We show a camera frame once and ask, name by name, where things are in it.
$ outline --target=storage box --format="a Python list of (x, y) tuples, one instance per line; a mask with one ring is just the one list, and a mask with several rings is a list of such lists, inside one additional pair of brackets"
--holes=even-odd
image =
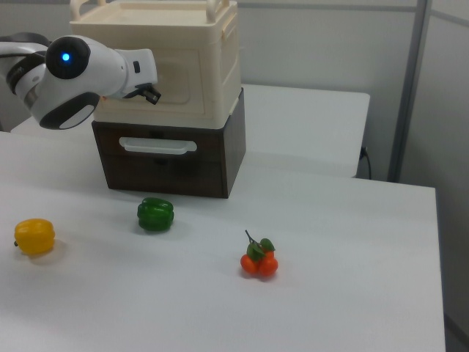
[(142, 97), (102, 100), (96, 121), (225, 126), (241, 92), (236, 2), (98, 0), (99, 6), (80, 15), (84, 2), (70, 2), (73, 34), (109, 48), (151, 49), (158, 72), (155, 88), (162, 94), (155, 106)]
[(220, 130), (92, 126), (109, 188), (228, 198), (245, 154), (243, 92)]

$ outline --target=white drawer handle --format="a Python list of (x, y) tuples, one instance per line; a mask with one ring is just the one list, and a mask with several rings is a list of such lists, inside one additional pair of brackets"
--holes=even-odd
[(119, 144), (128, 152), (140, 153), (182, 155), (197, 150), (197, 144), (193, 141), (173, 139), (120, 137)]

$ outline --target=dark wooden drawer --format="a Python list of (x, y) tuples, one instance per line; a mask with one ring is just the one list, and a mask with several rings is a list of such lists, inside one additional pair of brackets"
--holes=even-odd
[(220, 163), (106, 155), (103, 167), (113, 189), (224, 197)]

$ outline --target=plastic handle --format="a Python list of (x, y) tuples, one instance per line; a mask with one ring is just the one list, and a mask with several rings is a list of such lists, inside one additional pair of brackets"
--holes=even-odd
[(229, 6), (229, 0), (207, 0), (207, 22), (215, 23), (217, 19), (217, 10), (221, 10), (224, 7)]
[[(81, 19), (80, 7), (89, 0), (70, 0), (70, 12), (72, 14), (72, 21), (79, 21)], [(97, 0), (99, 6), (106, 5), (106, 0)]]
[(176, 141), (173, 139), (119, 138), (119, 144), (128, 152), (182, 155), (195, 152), (197, 144), (193, 141)]

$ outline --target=drawer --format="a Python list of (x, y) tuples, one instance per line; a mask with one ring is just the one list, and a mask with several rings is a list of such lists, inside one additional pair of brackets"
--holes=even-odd
[[(221, 138), (217, 130), (193, 128), (167, 128), (158, 126), (127, 125), (101, 122), (93, 123), (97, 142), (105, 155), (133, 156), (137, 158), (185, 159), (188, 161), (218, 162), (221, 159)], [(189, 142), (195, 150), (189, 149), (183, 154), (161, 152), (161, 148), (143, 153), (138, 148), (124, 147), (125, 141), (135, 145), (162, 145), (165, 142)]]
[(109, 188), (226, 197), (219, 163), (115, 155), (102, 155), (101, 161)]

